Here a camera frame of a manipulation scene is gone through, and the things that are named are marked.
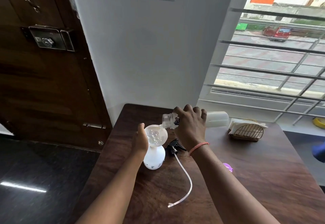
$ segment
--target road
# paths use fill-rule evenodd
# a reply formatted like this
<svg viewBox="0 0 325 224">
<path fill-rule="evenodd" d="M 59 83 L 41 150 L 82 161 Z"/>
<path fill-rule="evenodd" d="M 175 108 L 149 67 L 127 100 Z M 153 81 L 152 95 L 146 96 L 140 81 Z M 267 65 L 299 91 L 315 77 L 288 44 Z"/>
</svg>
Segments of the road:
<svg viewBox="0 0 325 224">
<path fill-rule="evenodd" d="M 262 35 L 261 31 L 245 31 L 245 32 L 236 31 L 236 33 L 240 33 L 242 35 L 234 35 L 232 38 L 233 41 L 266 44 L 266 45 L 277 45 L 277 46 L 300 48 L 300 49 L 308 49 L 312 45 L 312 43 L 316 40 L 316 38 L 290 36 L 289 37 L 290 39 L 310 41 L 310 43 L 296 42 L 296 41 L 278 42 L 278 41 L 270 41 L 268 38 L 250 37 L 250 35 Z M 314 50 L 325 51 L 325 44 L 317 45 L 314 48 Z M 247 67 L 254 67 L 259 69 L 278 70 L 278 71 L 285 71 L 285 72 L 290 72 L 294 68 L 295 63 L 299 62 L 299 60 L 304 55 L 303 53 L 299 54 L 299 53 L 291 53 L 291 52 L 250 49 L 250 48 L 243 48 L 237 46 L 229 46 L 227 54 L 243 56 L 243 57 L 271 59 L 271 60 L 285 61 L 285 62 L 269 62 L 264 60 L 225 56 L 223 64 L 247 66 Z M 325 66 L 325 56 L 308 55 L 308 57 L 304 60 L 303 63 L 319 65 L 319 67 L 301 65 L 295 71 L 295 73 L 316 75 L 322 69 L 321 66 Z M 279 86 L 282 83 L 282 80 L 286 78 L 286 76 L 275 75 L 275 74 L 254 73 L 249 71 L 222 68 L 220 69 L 217 78 L 224 79 L 224 80 L 234 80 L 243 83 Z M 284 85 L 284 87 L 293 88 L 293 89 L 302 89 L 306 86 L 307 83 L 309 83 L 309 81 L 311 81 L 311 79 L 290 77 L 289 82 L 287 82 Z M 317 80 L 309 88 L 309 90 L 325 92 L 325 81 Z"/>
</svg>

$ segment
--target red thread bracelet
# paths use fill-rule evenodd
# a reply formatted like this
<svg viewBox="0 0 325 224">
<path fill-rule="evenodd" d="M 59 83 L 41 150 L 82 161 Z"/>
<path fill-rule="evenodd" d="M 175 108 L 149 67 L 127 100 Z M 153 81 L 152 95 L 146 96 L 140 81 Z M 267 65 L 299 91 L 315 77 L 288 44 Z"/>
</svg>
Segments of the red thread bracelet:
<svg viewBox="0 0 325 224">
<path fill-rule="evenodd" d="M 197 148 L 199 148 L 199 147 L 201 147 L 202 145 L 205 145 L 205 144 L 210 145 L 210 143 L 208 143 L 208 142 L 204 142 L 204 143 L 200 143 L 200 144 L 195 145 L 195 146 L 194 146 L 194 147 L 189 151 L 189 156 L 191 156 L 191 154 L 192 154 L 192 152 L 193 152 L 194 150 L 196 150 Z"/>
</svg>

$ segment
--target table surface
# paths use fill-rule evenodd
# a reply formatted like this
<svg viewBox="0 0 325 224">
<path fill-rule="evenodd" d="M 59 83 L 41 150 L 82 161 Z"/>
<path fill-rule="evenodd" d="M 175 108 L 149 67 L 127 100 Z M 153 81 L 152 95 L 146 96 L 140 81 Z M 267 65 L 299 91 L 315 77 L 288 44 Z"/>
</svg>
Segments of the table surface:
<svg viewBox="0 0 325 224">
<path fill-rule="evenodd" d="M 100 194 L 121 167 L 131 149 L 138 123 L 160 124 L 170 109 L 126 104 L 81 192 L 69 223 L 74 223 Z M 269 128 L 258 142 L 230 140 L 228 128 L 207 128 L 205 138 L 218 158 L 234 169 L 233 174 L 271 214 L 284 223 L 325 223 L 325 194 L 308 172 L 281 128 Z M 175 139 L 168 131 L 165 146 Z M 174 156 L 166 153 L 162 166 L 149 170 L 141 165 L 124 223 L 222 223 L 204 179 L 187 152 L 177 154 L 189 179 Z"/>
</svg>

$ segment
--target wooden door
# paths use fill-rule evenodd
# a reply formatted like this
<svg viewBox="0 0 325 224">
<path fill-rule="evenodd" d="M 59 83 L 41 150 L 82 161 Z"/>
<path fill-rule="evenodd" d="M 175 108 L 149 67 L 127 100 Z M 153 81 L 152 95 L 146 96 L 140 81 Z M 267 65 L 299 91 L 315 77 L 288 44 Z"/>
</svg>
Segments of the wooden door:
<svg viewBox="0 0 325 224">
<path fill-rule="evenodd" d="M 101 150 L 112 125 L 70 1 L 0 0 L 0 13 L 0 123 L 20 139 Z M 39 48 L 30 25 L 73 29 L 79 50 Z"/>
</svg>

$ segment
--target right hand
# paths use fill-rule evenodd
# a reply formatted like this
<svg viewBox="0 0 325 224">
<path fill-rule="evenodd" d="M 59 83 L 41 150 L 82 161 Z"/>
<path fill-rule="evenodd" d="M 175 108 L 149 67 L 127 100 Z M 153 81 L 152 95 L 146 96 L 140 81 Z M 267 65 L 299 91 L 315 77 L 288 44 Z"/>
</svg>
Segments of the right hand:
<svg viewBox="0 0 325 224">
<path fill-rule="evenodd" d="M 175 135 L 187 151 L 190 151 L 194 146 L 205 142 L 205 121 L 206 110 L 199 107 L 192 108 L 187 104 L 182 110 L 176 107 L 173 110 L 178 114 L 180 122 L 175 128 Z"/>
</svg>

